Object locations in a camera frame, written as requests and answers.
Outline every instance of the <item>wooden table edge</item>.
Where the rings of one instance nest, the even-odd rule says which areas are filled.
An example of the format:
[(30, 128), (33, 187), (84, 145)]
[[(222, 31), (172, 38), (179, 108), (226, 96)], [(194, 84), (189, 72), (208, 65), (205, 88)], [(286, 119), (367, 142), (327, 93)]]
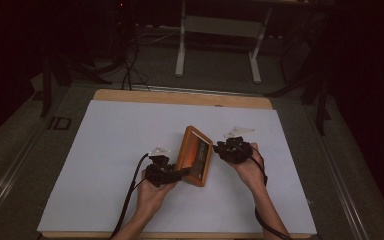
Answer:
[(93, 100), (273, 109), (270, 100), (263, 97), (183, 92), (146, 92), (99, 89), (96, 91)]
[[(44, 231), (42, 235), (47, 238), (109, 238), (111, 232), (74, 232), (74, 231)], [(294, 239), (310, 238), (311, 234), (291, 233)], [(262, 233), (142, 233), (140, 239), (261, 239)]]

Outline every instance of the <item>white surface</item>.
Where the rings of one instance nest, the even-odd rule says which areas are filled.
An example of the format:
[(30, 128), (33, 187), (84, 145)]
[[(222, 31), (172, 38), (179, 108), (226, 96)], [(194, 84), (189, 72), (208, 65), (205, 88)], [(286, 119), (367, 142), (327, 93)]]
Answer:
[[(91, 101), (38, 231), (111, 232), (121, 213), (139, 159), (162, 146), (177, 159), (185, 128), (193, 125), (213, 142), (233, 126), (265, 157), (268, 191), (291, 233), (316, 229), (275, 110)], [(142, 164), (144, 169), (150, 160)], [(136, 204), (132, 195), (125, 222)], [(207, 182), (180, 182), (144, 232), (261, 232), (254, 202), (236, 172), (213, 152)]]

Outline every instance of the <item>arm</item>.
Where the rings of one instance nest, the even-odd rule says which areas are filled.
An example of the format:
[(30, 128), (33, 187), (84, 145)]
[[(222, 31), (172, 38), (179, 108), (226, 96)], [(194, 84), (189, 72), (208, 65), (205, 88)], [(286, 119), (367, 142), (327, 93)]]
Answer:
[[(251, 146), (255, 149), (258, 149), (256, 143), (252, 143)], [(260, 154), (256, 150), (253, 151), (252, 157), (261, 165), (263, 165), (263, 159), (260, 157)], [(267, 192), (266, 186), (264, 185), (264, 175), (261, 173), (260, 169), (256, 164), (247, 159), (241, 164), (231, 164), (236, 172), (238, 173), (241, 180), (245, 185), (251, 190), (252, 196), (254, 198), (255, 206), (261, 217), (261, 219), (270, 227), (276, 229), (277, 231), (289, 236), (288, 231), (286, 230), (285, 225), (280, 219), (271, 199)], [(263, 231), (264, 239), (280, 239), (273, 233), (269, 231)]]
[(136, 240), (142, 230), (160, 209), (167, 193), (176, 183), (156, 188), (148, 180), (144, 180), (138, 189), (137, 206), (133, 217), (118, 231), (112, 240)]

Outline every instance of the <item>table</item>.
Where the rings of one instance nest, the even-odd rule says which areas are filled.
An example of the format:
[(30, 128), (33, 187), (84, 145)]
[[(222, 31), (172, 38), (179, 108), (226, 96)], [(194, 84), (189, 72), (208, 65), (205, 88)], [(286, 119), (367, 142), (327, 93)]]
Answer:
[[(316, 233), (280, 121), (268, 99), (118, 90), (96, 92), (38, 231), (46, 237), (108, 237), (142, 153), (161, 143), (171, 146), (169, 157), (176, 159), (186, 123), (213, 141), (232, 124), (258, 123), (257, 134), (244, 138), (260, 143), (268, 191), (279, 214), (287, 228), (297, 231), (290, 230), (294, 238)], [(141, 238), (261, 237), (252, 196), (235, 175), (213, 154), (206, 186), (180, 182)], [(134, 202), (132, 196), (125, 221), (133, 214)]]
[(304, 7), (304, 8), (313, 8), (313, 9), (318, 8), (319, 10), (323, 9), (325, 11), (326, 7), (329, 8), (334, 6), (334, 3), (331, 1), (328, 1), (327, 4), (325, 3), (321, 4), (320, 2), (323, 2), (323, 1), (317, 1), (316, 3), (316, 1), (308, 1), (308, 0), (304, 0), (304, 1), (257, 0), (256, 2), (261, 2), (267, 5), (267, 10), (265, 12), (264, 19), (262, 22), (251, 22), (251, 21), (239, 21), (239, 20), (231, 20), (231, 19), (191, 16), (186, 14), (186, 2), (187, 0), (182, 0), (181, 21), (180, 21), (180, 44), (179, 44), (179, 51), (177, 55), (175, 75), (177, 77), (183, 76), (185, 50), (186, 50), (185, 49), (186, 31), (250, 37), (250, 38), (256, 39), (256, 44), (254, 49), (248, 53), (253, 81), (256, 84), (261, 83), (261, 76), (260, 76), (260, 71), (257, 63), (257, 55), (258, 55), (258, 52), (260, 51), (260, 46), (264, 39), (264, 35), (267, 29), (267, 24), (270, 21), (273, 8), (276, 5), (287, 5), (287, 6), (297, 6), (297, 7)]

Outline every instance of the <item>black device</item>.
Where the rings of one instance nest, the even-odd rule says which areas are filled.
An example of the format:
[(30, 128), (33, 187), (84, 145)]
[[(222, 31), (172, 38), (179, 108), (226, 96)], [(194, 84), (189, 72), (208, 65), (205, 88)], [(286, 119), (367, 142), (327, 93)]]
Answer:
[(242, 137), (228, 138), (226, 142), (217, 142), (213, 146), (214, 152), (220, 155), (220, 158), (226, 162), (239, 164), (245, 162), (252, 156), (252, 147), (248, 142), (244, 142)]
[(150, 156), (152, 164), (145, 169), (145, 178), (155, 187), (181, 181), (184, 176), (191, 173), (191, 168), (174, 170), (175, 164), (168, 164), (169, 158), (160, 156)]

